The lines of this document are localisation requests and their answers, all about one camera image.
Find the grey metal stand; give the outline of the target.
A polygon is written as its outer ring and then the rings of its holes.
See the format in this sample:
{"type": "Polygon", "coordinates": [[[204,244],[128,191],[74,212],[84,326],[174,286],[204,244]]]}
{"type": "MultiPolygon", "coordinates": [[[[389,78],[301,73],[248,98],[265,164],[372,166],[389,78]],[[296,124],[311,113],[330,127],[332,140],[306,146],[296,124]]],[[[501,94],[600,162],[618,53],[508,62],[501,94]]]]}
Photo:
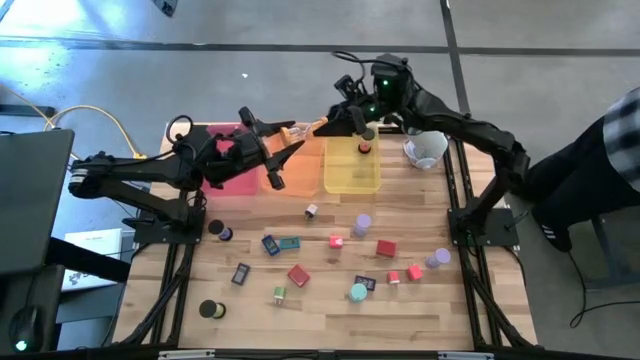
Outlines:
{"type": "Polygon", "coordinates": [[[640,264],[632,266],[631,256],[640,257],[640,206],[596,216],[591,224],[604,256],[607,276],[587,280],[590,291],[640,284],[640,264]]]}

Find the pink plastic bin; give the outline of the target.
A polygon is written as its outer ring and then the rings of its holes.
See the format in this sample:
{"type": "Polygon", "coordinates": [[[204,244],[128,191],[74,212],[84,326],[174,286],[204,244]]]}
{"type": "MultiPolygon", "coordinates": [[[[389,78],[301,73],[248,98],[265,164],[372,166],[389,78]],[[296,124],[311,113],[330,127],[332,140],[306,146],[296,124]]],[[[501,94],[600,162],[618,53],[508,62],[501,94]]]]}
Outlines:
{"type": "MultiPolygon", "coordinates": [[[[211,124],[207,126],[207,132],[213,136],[215,134],[230,135],[235,130],[245,132],[246,128],[241,124],[211,124]]],[[[223,184],[222,189],[213,188],[209,182],[204,180],[201,190],[207,197],[216,196],[253,196],[257,193],[257,169],[251,169],[223,184]]]]}

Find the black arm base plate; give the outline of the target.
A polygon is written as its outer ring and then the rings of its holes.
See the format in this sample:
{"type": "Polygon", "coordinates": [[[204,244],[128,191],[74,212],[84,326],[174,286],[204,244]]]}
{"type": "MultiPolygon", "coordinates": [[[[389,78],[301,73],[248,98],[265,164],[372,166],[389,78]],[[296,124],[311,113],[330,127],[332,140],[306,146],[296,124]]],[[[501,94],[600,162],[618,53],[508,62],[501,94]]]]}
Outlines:
{"type": "Polygon", "coordinates": [[[142,211],[136,218],[122,222],[135,231],[134,241],[139,244],[196,244],[202,238],[205,211],[192,210],[185,223],[160,220],[157,215],[142,211]]]}
{"type": "Polygon", "coordinates": [[[455,246],[514,246],[519,238],[514,216],[508,208],[493,208],[486,216],[466,215],[462,209],[450,209],[448,221],[451,242],[455,246]]]}

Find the black-capped blue sand timer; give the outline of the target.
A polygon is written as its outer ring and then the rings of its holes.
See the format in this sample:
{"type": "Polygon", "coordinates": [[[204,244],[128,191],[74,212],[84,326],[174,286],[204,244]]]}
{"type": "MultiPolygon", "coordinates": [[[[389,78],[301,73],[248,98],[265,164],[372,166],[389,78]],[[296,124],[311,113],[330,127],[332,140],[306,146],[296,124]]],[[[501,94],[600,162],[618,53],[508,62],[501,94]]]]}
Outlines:
{"type": "Polygon", "coordinates": [[[233,230],[227,227],[221,220],[215,219],[209,222],[208,231],[220,241],[230,241],[233,238],[233,230]]]}

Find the orange sand timer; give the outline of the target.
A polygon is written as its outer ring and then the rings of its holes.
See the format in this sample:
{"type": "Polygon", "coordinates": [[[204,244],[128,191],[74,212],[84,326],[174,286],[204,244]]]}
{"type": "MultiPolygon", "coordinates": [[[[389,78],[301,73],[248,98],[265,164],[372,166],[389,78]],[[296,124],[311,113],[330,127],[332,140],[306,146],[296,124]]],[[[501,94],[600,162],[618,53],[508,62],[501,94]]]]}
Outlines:
{"type": "Polygon", "coordinates": [[[321,117],[310,123],[295,123],[290,128],[280,129],[280,138],[284,146],[289,146],[300,141],[313,138],[313,132],[328,122],[326,117],[321,117]]]}

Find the silver metal bracket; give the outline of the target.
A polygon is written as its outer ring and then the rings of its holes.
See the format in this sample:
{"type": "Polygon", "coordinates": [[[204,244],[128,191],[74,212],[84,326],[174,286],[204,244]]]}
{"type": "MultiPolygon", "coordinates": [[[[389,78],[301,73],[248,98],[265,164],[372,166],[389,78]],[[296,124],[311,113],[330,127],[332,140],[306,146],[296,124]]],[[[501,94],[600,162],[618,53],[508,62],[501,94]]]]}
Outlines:
{"type": "Polygon", "coordinates": [[[157,360],[213,360],[216,353],[211,349],[161,351],[157,360]]]}
{"type": "Polygon", "coordinates": [[[493,353],[470,352],[470,351],[440,351],[437,353],[438,360],[495,360],[493,353]]]}

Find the black monitor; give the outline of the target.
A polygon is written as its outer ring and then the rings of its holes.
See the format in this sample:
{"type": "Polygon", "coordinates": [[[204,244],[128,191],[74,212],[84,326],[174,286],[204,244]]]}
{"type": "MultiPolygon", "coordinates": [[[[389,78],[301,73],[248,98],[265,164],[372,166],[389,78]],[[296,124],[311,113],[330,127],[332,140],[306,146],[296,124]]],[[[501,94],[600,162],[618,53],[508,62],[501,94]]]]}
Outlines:
{"type": "Polygon", "coordinates": [[[0,136],[0,276],[44,264],[73,140],[71,130],[0,136]]]}

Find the white cup with black rim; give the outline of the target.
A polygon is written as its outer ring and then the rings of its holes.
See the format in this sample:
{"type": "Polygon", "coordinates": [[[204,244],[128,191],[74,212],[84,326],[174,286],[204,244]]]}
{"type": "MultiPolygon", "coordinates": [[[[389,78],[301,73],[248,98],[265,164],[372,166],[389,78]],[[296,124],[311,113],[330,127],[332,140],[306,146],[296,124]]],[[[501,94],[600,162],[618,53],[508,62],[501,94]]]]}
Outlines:
{"type": "Polygon", "coordinates": [[[449,146],[447,137],[438,131],[411,129],[406,137],[404,153],[414,167],[422,170],[434,167],[449,146]]]}

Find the orange plastic bin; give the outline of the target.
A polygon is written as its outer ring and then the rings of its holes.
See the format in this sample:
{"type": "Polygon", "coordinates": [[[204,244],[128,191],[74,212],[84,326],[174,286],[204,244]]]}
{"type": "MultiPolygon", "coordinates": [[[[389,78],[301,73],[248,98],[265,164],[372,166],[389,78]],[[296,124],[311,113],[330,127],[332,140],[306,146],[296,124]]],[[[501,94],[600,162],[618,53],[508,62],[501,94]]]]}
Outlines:
{"type": "Polygon", "coordinates": [[[319,188],[325,140],[314,137],[309,123],[297,123],[294,128],[289,129],[289,134],[292,139],[301,139],[305,143],[288,159],[283,170],[279,172],[285,188],[279,191],[274,190],[264,167],[258,168],[258,180],[265,192],[312,197],[319,188]]]}

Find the black computer mouse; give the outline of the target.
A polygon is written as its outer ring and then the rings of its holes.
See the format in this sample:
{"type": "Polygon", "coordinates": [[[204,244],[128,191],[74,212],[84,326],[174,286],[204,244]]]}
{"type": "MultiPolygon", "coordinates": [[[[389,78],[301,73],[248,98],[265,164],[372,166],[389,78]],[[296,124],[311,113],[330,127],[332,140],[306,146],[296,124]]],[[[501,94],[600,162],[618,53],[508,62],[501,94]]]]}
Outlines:
{"type": "Polygon", "coordinates": [[[38,306],[25,306],[12,316],[9,341],[14,352],[38,352],[42,348],[43,339],[41,310],[38,306]]]}

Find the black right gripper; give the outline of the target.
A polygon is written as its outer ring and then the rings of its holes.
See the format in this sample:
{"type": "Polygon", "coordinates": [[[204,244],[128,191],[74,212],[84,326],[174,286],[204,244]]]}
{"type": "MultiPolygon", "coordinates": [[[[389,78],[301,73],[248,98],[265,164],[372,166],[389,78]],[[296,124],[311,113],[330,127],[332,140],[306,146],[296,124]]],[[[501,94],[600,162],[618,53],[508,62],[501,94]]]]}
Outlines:
{"type": "Polygon", "coordinates": [[[329,109],[327,122],[313,131],[314,135],[362,135],[364,122],[378,122],[395,112],[389,104],[368,92],[362,80],[345,74],[334,83],[345,100],[355,100],[349,106],[334,105],[329,109]]]}

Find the white paper booklet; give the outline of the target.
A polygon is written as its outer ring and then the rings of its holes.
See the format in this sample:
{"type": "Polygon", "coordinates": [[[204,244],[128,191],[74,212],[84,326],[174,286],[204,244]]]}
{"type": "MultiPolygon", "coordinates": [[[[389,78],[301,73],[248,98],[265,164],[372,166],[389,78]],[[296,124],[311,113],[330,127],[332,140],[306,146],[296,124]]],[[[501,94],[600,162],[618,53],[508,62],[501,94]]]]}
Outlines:
{"type": "MultiPolygon", "coordinates": [[[[121,259],[122,230],[120,228],[67,233],[64,240],[86,250],[107,255],[114,259],[121,259]]],[[[61,291],[73,292],[111,285],[115,285],[115,282],[76,270],[66,269],[61,291]]]]}

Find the dark object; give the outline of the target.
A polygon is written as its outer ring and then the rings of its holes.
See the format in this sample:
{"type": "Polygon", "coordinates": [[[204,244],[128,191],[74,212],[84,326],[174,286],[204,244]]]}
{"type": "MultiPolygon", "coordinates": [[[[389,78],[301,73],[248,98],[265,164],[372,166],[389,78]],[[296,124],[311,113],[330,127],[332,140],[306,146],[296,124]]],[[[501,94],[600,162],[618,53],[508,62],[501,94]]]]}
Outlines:
{"type": "Polygon", "coordinates": [[[171,18],[177,8],[179,0],[151,0],[162,14],[171,18]]]}

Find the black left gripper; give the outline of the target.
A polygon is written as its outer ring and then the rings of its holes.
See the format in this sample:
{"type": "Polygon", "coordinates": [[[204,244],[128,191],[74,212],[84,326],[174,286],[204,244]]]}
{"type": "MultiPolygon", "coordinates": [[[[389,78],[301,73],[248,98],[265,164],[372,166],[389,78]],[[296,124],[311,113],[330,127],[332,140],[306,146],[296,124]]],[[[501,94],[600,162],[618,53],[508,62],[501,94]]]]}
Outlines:
{"type": "Polygon", "coordinates": [[[289,158],[304,145],[304,142],[293,143],[268,156],[266,147],[260,137],[276,135],[282,128],[294,127],[295,122],[265,123],[256,118],[246,106],[240,108],[238,114],[241,123],[250,132],[215,135],[214,139],[216,141],[231,142],[232,145],[222,151],[221,155],[215,160],[214,182],[224,183],[262,165],[266,160],[267,178],[271,187],[274,190],[284,189],[285,182],[280,172],[284,169],[284,165],[289,158]]]}

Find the person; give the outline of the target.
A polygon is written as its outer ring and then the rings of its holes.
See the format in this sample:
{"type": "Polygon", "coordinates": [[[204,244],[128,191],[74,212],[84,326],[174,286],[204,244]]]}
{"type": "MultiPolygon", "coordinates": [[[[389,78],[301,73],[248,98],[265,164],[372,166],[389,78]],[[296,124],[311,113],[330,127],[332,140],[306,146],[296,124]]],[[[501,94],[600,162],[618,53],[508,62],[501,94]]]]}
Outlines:
{"type": "Polygon", "coordinates": [[[570,226],[640,206],[640,86],[531,167],[513,194],[532,203],[542,234],[561,252],[572,249],[570,226]]]}

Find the black aluminium table frame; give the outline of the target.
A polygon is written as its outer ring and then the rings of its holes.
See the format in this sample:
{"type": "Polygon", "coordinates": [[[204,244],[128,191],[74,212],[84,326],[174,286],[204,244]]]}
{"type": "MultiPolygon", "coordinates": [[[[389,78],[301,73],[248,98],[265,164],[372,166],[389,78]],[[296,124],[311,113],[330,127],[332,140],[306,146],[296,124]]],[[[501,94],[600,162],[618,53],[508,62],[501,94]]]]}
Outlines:
{"type": "Polygon", "coordinates": [[[172,350],[211,349],[213,360],[437,360],[440,351],[472,351],[470,310],[458,259],[425,270],[418,281],[386,281],[389,271],[423,265],[451,244],[447,213],[465,199],[459,161],[450,152],[421,171],[407,162],[399,135],[379,141],[381,186],[373,194],[294,197],[271,192],[215,197],[208,217],[234,232],[222,242],[205,235],[196,246],[183,293],[172,297],[161,323],[177,336],[172,350]],[[316,216],[305,218],[314,204],[316,216]],[[359,214],[372,218],[364,237],[352,228],[359,214]],[[270,256],[261,239],[299,237],[300,248],[270,256]],[[329,238],[344,245],[331,249],[329,238]],[[379,240],[397,243],[394,258],[378,256],[379,240]],[[231,278],[239,263],[251,267],[243,286],[231,278]],[[287,276],[300,264],[311,276],[296,286],[287,276]],[[356,275],[376,280],[361,303],[348,298],[356,275]],[[274,288],[287,289],[274,303],[274,288]],[[226,306],[221,319],[199,314],[204,300],[226,306]]]}

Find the black stand bar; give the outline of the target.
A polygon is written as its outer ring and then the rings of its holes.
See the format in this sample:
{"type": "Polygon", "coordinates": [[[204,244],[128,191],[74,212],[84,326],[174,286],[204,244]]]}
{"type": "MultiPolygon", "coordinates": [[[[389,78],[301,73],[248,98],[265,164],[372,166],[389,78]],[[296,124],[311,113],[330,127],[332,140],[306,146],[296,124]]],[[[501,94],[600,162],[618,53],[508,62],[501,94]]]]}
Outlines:
{"type": "Polygon", "coordinates": [[[64,240],[51,237],[44,258],[45,265],[60,265],[65,269],[94,275],[102,279],[124,283],[127,281],[130,264],[81,248],[64,240]]]}

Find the black-capped red sand timer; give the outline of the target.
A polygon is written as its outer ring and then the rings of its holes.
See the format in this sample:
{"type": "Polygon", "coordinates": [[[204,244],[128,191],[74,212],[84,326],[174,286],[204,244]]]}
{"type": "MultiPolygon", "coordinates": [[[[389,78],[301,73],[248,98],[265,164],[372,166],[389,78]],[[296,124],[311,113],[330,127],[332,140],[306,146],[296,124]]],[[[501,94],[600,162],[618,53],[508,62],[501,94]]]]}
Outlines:
{"type": "Polygon", "coordinates": [[[375,137],[375,131],[372,128],[366,128],[366,130],[360,135],[361,140],[358,143],[358,151],[361,154],[368,154],[372,149],[372,141],[375,137]]]}

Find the yellow plastic bin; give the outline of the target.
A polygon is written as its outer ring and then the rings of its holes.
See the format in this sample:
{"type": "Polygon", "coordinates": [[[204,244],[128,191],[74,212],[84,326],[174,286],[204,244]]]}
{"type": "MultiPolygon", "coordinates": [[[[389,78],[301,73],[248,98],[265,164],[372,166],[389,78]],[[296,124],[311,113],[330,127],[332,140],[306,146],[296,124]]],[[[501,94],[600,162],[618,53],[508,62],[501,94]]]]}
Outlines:
{"type": "Polygon", "coordinates": [[[328,137],[324,159],[324,187],[332,194],[373,194],[381,186],[379,134],[368,154],[358,151],[360,136],[328,137]]]}

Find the black-capped yellow sand timer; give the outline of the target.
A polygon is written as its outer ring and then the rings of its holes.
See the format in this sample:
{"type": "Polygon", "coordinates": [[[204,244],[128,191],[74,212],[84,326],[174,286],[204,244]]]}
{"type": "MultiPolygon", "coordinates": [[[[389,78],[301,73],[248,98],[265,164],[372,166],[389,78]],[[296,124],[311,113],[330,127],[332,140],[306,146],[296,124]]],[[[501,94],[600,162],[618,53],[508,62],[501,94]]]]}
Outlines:
{"type": "Polygon", "coordinates": [[[199,314],[203,318],[207,319],[221,319],[226,315],[226,306],[221,302],[214,300],[204,300],[199,305],[199,314]]]}

